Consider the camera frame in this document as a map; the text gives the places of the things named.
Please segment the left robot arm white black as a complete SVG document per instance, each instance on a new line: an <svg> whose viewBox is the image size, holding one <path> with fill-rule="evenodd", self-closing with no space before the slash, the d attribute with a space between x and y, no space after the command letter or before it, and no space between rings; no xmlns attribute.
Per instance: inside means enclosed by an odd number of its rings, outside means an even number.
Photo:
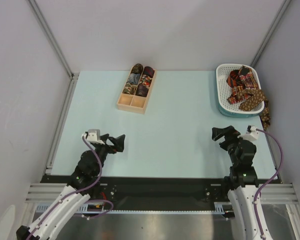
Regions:
<svg viewBox="0 0 300 240"><path fill-rule="evenodd" d="M100 135L100 131L86 131L81 139L88 147L83 152L70 175L66 186L54 202L30 226L20 226L16 231L18 240L55 240L62 228L88 202L100 195L103 167L107 156L122 153L125 148L124 134L113 137Z"/></svg>

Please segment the brown floral tie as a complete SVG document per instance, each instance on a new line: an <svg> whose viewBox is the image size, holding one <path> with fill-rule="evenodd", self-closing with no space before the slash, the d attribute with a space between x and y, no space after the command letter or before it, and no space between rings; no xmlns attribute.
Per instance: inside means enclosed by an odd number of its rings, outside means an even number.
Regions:
<svg viewBox="0 0 300 240"><path fill-rule="evenodd" d="M264 102L263 111L259 114L262 127L264 130L267 130L271 125L271 116L269 109L269 101L265 96L264 92L261 89L244 89L239 92L238 95L241 97L242 95L250 95L248 99L242 102L239 106L239 109L245 112L249 112L256 108L260 103Z"/></svg>

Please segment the red plaid tie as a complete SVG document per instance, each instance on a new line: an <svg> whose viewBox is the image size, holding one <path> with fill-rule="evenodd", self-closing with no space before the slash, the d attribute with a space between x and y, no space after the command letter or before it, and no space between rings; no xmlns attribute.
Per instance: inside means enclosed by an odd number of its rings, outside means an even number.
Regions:
<svg viewBox="0 0 300 240"><path fill-rule="evenodd" d="M239 69L238 75L244 86L236 86L231 88L231 95L227 99L230 104L242 103L250 97L248 94L239 96L239 92L243 91L244 89L260 89L250 68L242 66Z"/></svg>

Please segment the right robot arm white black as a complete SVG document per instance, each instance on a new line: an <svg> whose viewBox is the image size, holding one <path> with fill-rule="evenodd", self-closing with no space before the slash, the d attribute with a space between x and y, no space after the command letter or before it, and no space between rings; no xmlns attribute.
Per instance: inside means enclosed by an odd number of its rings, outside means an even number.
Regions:
<svg viewBox="0 0 300 240"><path fill-rule="evenodd" d="M253 159L257 147L253 143L259 138L255 126L249 125L245 134L233 126L212 128L213 141L224 138L219 146L225 150L231 160L229 175L224 177L220 188L221 196L230 201L239 240L271 240L273 237L267 226L261 204L260 183Z"/></svg>

